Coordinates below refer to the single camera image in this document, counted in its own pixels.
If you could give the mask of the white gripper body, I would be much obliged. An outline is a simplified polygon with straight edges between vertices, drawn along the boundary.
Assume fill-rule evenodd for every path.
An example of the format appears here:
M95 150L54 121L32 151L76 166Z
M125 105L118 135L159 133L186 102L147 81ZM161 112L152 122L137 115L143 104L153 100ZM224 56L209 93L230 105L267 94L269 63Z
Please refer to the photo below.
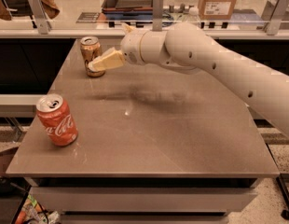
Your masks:
M145 30L132 30L125 34L120 43L120 49L125 60L130 64L144 65L145 62L141 56L141 42L145 34Z

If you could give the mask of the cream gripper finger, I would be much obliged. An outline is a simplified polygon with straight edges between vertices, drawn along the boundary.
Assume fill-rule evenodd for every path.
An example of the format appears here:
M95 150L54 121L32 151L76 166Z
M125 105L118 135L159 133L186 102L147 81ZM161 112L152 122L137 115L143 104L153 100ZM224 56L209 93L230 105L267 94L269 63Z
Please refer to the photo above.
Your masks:
M115 48L108 49L101 56L89 62L88 68L92 72L105 71L123 66L125 63L124 56L120 50Z
M125 34L128 34L134 30L133 26L128 25L127 23L122 23L122 30L124 31Z

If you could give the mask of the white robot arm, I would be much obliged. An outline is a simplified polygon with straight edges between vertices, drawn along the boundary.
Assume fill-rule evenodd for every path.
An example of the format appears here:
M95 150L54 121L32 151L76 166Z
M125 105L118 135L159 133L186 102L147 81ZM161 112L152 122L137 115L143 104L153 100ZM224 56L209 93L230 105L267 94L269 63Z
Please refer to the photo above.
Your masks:
M120 49L89 62L93 72L124 63L156 64L190 74L197 69L220 81L289 139L289 76L219 45L197 25L181 22L166 31L126 25Z

